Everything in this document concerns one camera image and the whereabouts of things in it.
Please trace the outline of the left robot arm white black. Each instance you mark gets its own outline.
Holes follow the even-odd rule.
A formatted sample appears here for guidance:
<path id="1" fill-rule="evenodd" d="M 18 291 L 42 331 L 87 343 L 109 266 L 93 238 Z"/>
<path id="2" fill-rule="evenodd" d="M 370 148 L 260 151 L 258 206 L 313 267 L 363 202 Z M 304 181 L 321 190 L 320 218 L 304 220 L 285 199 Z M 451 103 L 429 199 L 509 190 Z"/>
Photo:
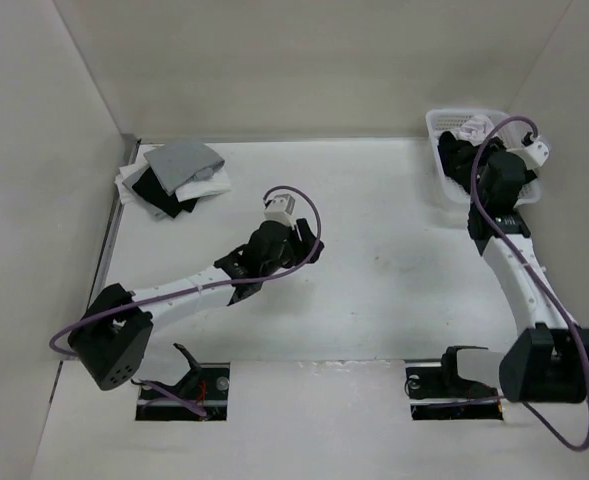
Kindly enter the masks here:
<path id="1" fill-rule="evenodd" d="M 105 287 L 70 332 L 68 345 L 103 391 L 134 381 L 188 398 L 198 387 L 198 362 L 179 343 L 161 350 L 153 335 L 197 313 L 246 300 L 268 280 L 316 262 L 322 250 L 307 220 L 266 220 L 246 243 L 198 274 L 148 289 Z"/>

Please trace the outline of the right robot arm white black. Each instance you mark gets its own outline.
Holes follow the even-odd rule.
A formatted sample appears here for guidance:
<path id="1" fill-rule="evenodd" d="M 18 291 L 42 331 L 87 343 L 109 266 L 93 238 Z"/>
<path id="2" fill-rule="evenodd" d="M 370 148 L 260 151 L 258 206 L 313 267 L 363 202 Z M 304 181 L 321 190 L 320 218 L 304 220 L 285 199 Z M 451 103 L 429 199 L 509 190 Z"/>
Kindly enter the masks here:
<path id="1" fill-rule="evenodd" d="M 491 154 L 477 186 L 480 202 L 470 206 L 468 215 L 468 232 L 501 286 L 517 338 L 505 353 L 449 348 L 437 380 L 453 396 L 478 382 L 514 402 L 581 403 L 587 393 L 577 347 L 565 319 L 537 285 L 545 275 L 530 230 L 515 208 L 526 173 L 517 155 Z"/>

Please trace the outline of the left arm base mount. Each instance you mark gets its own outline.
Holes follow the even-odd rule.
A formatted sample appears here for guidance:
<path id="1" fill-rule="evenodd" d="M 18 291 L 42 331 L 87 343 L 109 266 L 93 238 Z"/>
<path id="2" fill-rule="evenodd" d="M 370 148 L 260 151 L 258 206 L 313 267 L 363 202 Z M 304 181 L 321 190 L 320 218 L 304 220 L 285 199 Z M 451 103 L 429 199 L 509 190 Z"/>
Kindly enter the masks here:
<path id="1" fill-rule="evenodd" d="M 132 380 L 139 388 L 135 420 L 150 422 L 226 421 L 230 391 L 230 363 L 201 363 L 183 345 L 173 347 L 185 366 L 181 378 L 174 385 L 155 381 L 181 402 L 150 388 L 145 382 Z"/>

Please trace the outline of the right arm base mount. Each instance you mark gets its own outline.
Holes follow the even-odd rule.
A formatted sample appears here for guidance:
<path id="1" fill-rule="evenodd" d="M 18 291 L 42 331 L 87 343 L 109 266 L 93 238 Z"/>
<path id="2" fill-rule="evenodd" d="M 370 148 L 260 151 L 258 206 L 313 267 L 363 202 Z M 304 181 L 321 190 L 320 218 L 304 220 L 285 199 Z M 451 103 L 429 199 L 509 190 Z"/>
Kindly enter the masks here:
<path id="1" fill-rule="evenodd" d="M 485 347 L 450 346 L 439 359 L 405 363 L 404 391 L 414 421 L 503 420 L 499 391 L 459 375 L 457 354 L 461 350 Z"/>

